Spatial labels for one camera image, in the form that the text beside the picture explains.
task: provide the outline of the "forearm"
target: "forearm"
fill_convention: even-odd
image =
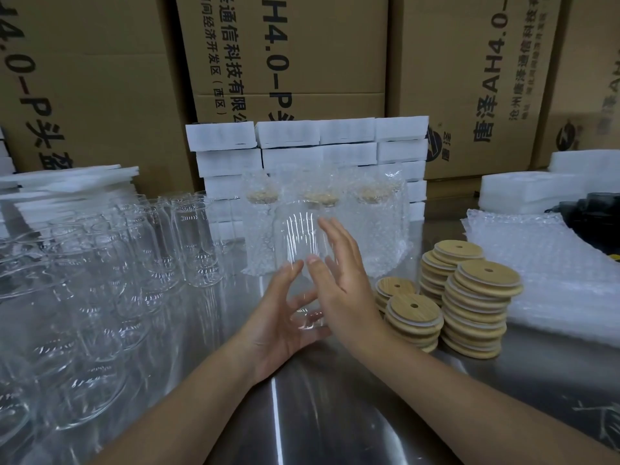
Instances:
[[[618,463],[616,454],[561,422],[443,364],[389,332],[353,354],[466,465]]]
[[[252,386],[252,366],[232,338],[158,405],[104,448],[92,465],[202,464]]]

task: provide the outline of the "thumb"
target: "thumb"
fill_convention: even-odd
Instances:
[[[327,265],[321,261],[321,258],[316,255],[310,255],[306,262],[308,272],[314,281],[314,285],[316,285],[319,297],[324,292],[333,293],[334,291],[339,290],[332,273]]]

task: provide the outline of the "hand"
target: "hand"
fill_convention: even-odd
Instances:
[[[329,238],[336,262],[328,257],[325,264],[311,255],[308,271],[329,327],[347,349],[355,350],[369,334],[387,329],[375,306],[357,242],[334,218],[319,218],[319,226]]]
[[[306,322],[323,317],[311,314],[306,320],[291,319],[300,308],[316,300],[316,290],[286,300],[289,287],[301,272],[303,261],[282,266],[269,282],[258,307],[237,335],[253,366],[253,382],[258,383],[274,373],[303,347],[331,334],[328,327],[300,330]]]

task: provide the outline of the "black circular logo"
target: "black circular logo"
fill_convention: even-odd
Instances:
[[[429,140],[429,153],[427,154],[427,161],[433,161],[441,155],[441,136],[433,131],[430,126],[427,131],[427,139]]]
[[[568,121],[555,137],[555,147],[560,152],[569,150],[575,142],[575,126]]]

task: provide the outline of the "metal table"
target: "metal table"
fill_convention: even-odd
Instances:
[[[459,221],[474,200],[428,202],[422,248],[393,271],[415,277],[421,252],[464,239]],[[243,255],[235,264],[243,268]],[[239,272],[208,290],[186,288],[201,322],[182,375],[242,326],[268,277]],[[499,358],[479,361],[446,346],[433,353],[455,369],[620,448],[620,350],[510,325]],[[335,338],[307,347],[252,389],[207,463],[459,463],[425,422]]]

